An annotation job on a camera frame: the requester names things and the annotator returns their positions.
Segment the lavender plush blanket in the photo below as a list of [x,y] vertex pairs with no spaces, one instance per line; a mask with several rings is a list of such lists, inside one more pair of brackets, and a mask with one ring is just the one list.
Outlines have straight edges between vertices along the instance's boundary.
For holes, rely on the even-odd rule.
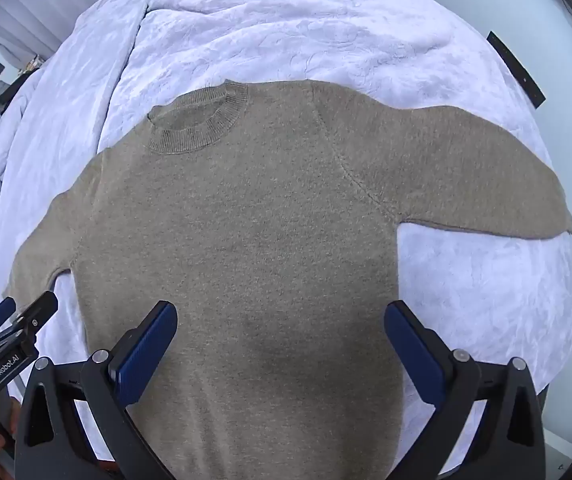
[[[305,80],[397,110],[460,108],[550,169],[508,70],[433,0],[98,0],[0,118],[0,300],[54,198],[153,108],[228,81]],[[50,287],[66,283],[81,322],[60,333],[62,348],[94,350],[72,273]]]

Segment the olive knit sweater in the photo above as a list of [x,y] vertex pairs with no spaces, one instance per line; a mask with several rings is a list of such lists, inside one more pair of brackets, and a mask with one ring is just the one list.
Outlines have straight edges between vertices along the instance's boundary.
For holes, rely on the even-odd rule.
[[133,417],[176,477],[381,479],[401,431],[383,311],[404,222],[572,232],[556,175],[460,108],[228,81],[95,156],[22,244],[7,293],[30,304],[70,271],[92,349],[175,305]]

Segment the black wall strip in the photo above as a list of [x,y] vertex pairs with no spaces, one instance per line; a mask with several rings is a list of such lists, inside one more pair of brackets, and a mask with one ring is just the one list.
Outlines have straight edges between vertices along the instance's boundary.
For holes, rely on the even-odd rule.
[[502,42],[502,39],[495,34],[495,32],[489,32],[486,36],[486,40],[497,54],[502,59],[510,71],[517,83],[520,84],[525,95],[528,97],[533,107],[537,110],[543,102],[546,101],[546,96],[543,91],[540,90],[538,84],[532,78],[530,73],[525,69],[525,67],[516,58],[516,55],[511,52],[511,50]]

